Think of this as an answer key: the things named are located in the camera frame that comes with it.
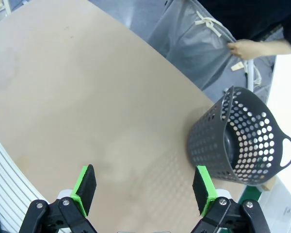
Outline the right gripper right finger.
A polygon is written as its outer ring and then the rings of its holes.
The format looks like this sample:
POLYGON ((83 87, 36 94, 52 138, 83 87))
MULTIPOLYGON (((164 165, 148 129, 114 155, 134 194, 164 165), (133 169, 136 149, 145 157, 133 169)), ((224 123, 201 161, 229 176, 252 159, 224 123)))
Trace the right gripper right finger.
POLYGON ((193 233, 217 233, 227 229, 230 233, 268 233, 269 226, 260 204, 255 200, 236 203, 220 197, 205 166, 196 166, 193 191, 202 218, 193 233))

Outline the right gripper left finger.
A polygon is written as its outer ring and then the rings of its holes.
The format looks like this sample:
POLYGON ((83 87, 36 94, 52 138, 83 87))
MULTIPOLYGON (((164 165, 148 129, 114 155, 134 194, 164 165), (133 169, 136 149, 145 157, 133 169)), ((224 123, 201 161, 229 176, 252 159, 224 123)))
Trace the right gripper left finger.
POLYGON ((95 233, 87 219, 97 182, 94 167, 84 166, 72 193, 49 204, 45 200, 30 203, 20 227, 21 233, 95 233))

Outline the person's left hand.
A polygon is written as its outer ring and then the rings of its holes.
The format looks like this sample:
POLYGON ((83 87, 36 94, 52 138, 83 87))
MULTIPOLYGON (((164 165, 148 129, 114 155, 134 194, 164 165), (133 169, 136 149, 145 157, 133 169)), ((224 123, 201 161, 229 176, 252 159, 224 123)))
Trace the person's left hand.
POLYGON ((227 47, 232 55, 243 60, 251 60, 256 57, 255 45, 256 43, 251 40, 239 40, 234 43, 228 43, 227 47))

